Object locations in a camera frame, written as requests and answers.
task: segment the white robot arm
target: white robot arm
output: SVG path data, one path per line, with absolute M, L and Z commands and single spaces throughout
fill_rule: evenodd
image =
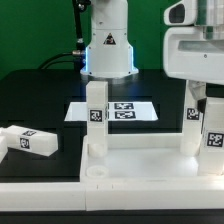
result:
M 164 69 L 188 80 L 185 110 L 204 114 L 203 123 L 184 120 L 181 151 L 190 155 L 200 149 L 199 175 L 222 175 L 224 99 L 207 97 L 206 83 L 224 85 L 224 1 L 182 0 L 164 16 L 167 25 L 182 26 L 165 35 Z

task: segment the green wall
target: green wall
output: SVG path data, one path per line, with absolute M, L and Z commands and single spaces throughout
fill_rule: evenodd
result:
M 138 68 L 162 68 L 162 42 L 167 29 L 163 12 L 175 2 L 128 0 L 129 42 L 135 47 Z M 88 10 L 82 14 L 86 43 L 89 21 Z M 71 0 L 0 0 L 0 78 L 13 70 L 35 69 L 45 59 L 74 48 Z

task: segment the white block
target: white block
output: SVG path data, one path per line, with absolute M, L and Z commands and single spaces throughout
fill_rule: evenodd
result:
M 0 163 L 4 159 L 6 153 L 8 152 L 6 138 L 4 136 L 0 136 Z
M 13 125 L 3 129 L 2 135 L 6 137 L 7 146 L 10 148 L 43 156 L 50 156 L 58 150 L 56 134 Z

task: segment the black cable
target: black cable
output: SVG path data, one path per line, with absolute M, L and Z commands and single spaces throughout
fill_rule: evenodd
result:
M 43 62 L 39 67 L 38 69 L 43 69 L 44 66 L 46 66 L 48 63 L 50 63 L 51 61 L 55 60 L 55 59 L 58 59 L 58 58 L 62 58 L 62 57 L 65 57 L 65 56 L 71 56 L 72 55 L 72 52 L 68 52 L 68 53 L 61 53 L 61 54 L 57 54 L 49 59 L 47 59 L 45 62 Z
M 44 67 L 43 69 L 48 69 L 50 66 L 54 65 L 54 64 L 59 64 L 59 63 L 74 63 L 74 61 L 53 61 L 51 63 L 49 63 L 46 67 Z

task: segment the black surface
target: black surface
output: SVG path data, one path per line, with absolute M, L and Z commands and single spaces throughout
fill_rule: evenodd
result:
M 0 165 L 1 182 L 78 180 L 86 124 L 63 120 L 71 101 L 85 101 L 86 84 L 79 80 L 70 70 L 20 70 L 0 81 L 0 126 L 54 132 L 60 146 L 50 158 L 10 149 Z M 223 91 L 218 89 L 207 92 L 220 96 Z M 142 71 L 136 83 L 110 86 L 110 101 L 152 100 L 160 118 L 157 122 L 110 122 L 110 133 L 180 132 L 184 91 L 184 81 L 168 79 L 158 70 Z M 0 223 L 220 224 L 224 211 L 1 212 Z

